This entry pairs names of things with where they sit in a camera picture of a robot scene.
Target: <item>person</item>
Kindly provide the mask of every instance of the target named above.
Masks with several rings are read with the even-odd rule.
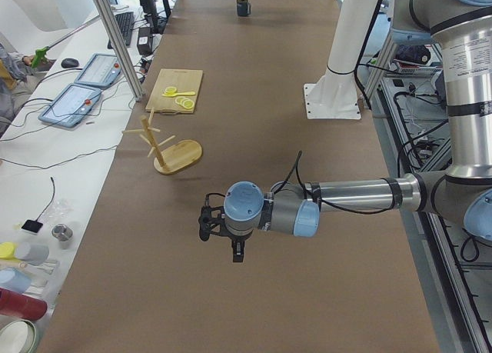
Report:
[[[30,67],[34,55],[9,53],[0,44],[0,135],[29,100],[39,79]]]

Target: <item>white bowl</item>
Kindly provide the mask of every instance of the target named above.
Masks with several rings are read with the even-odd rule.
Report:
[[[37,331],[30,321],[17,320],[0,330],[1,353],[29,353],[36,344]]]

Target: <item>person's hand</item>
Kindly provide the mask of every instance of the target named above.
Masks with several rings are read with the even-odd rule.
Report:
[[[24,62],[24,65],[30,66],[32,65],[32,60],[34,59],[34,55],[25,55],[22,57],[22,61]]]

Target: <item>computer mouse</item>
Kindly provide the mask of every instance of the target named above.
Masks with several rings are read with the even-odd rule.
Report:
[[[61,66],[63,68],[73,68],[78,66],[78,61],[75,58],[65,58],[61,61]]]

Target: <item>blue plastic case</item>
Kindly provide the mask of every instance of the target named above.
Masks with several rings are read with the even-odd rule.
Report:
[[[38,119],[53,126],[73,128],[92,110],[100,97],[100,89],[86,85],[67,85]]]
[[[115,82],[120,72],[121,66],[115,55],[94,53],[74,83],[106,89]]]

